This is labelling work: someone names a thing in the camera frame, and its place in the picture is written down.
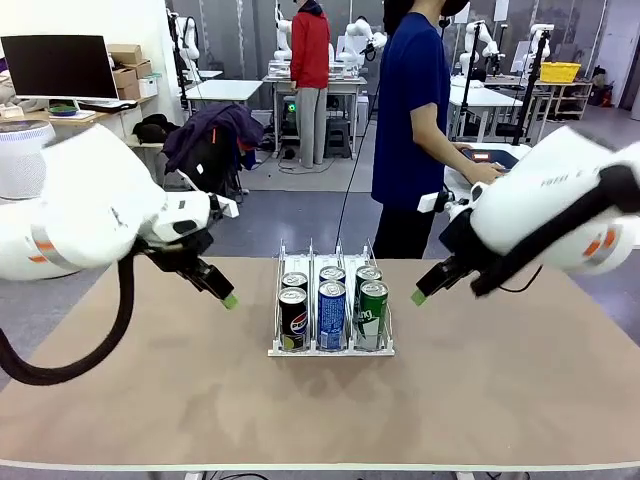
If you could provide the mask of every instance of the red jacket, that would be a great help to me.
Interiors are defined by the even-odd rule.
[[[331,42],[329,20],[322,10],[319,14],[317,10],[304,11],[307,6],[293,17],[291,80],[297,82],[298,88],[327,88]]]

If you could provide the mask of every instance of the purple jacket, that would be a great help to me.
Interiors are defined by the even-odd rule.
[[[169,134],[162,149],[169,158],[166,171],[179,169],[202,135],[218,127],[226,128],[240,143],[252,148],[259,147],[264,136],[264,127],[251,116],[250,108],[236,103],[210,104]]]

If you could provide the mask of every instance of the person in blue shirt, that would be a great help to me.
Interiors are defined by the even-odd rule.
[[[371,196],[383,205],[376,258],[422,258],[434,213],[419,213],[423,195],[444,188],[449,166],[472,184],[490,184],[496,167],[476,164],[446,137],[449,65],[435,25],[468,0],[386,0],[389,41],[382,57]]]

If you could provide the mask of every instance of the black hair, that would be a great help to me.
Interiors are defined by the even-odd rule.
[[[384,29],[391,36],[396,33],[400,22],[409,10],[413,8],[415,0],[385,0],[384,2]]]

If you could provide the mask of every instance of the orange stripe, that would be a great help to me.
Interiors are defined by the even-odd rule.
[[[41,243],[41,242],[36,242],[36,247],[38,247],[38,250],[43,251],[43,250],[55,250],[55,247],[53,246],[52,243]]]
[[[604,240],[604,248],[611,248],[616,241],[616,231],[611,229],[607,232],[607,238]]]
[[[600,240],[596,240],[595,242],[591,243],[591,245],[589,245],[589,248],[587,248],[584,251],[584,256],[585,257],[591,257],[593,256],[593,254],[595,254],[598,249],[600,248]]]

